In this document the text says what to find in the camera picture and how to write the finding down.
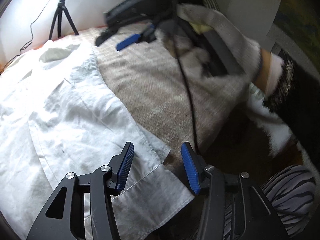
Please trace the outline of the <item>right hand in grey glove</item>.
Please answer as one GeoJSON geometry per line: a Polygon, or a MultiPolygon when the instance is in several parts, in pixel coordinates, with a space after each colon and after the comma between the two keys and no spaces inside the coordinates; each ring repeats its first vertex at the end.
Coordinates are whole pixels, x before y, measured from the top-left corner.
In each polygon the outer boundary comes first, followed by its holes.
{"type": "MultiPolygon", "coordinates": [[[[262,66],[261,48],[258,42],[244,36],[223,14],[213,9],[183,4],[178,6],[178,17],[196,27],[208,28],[203,33],[204,38],[210,45],[213,44],[218,48],[218,55],[222,57],[222,61],[231,64],[229,69],[235,68],[234,61],[241,68],[240,72],[231,71],[229,75],[246,74],[250,82],[256,80],[262,66]]],[[[169,21],[161,25],[156,31],[156,37],[172,57],[175,57],[173,42],[176,42],[177,53],[187,65],[188,72],[209,77],[208,71],[201,69],[204,63],[210,62],[208,51],[193,46],[182,31],[172,36],[169,29],[173,24],[169,21]]]]}

